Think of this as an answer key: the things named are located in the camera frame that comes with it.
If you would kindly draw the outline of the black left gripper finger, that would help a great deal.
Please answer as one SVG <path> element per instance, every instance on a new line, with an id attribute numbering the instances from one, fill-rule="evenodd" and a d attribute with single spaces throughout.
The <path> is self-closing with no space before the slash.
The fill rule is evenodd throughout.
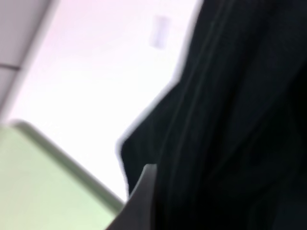
<path id="1" fill-rule="evenodd" d="M 139 180 L 123 209 L 107 230 L 155 229 L 155 181 L 157 166 L 144 166 Z"/>

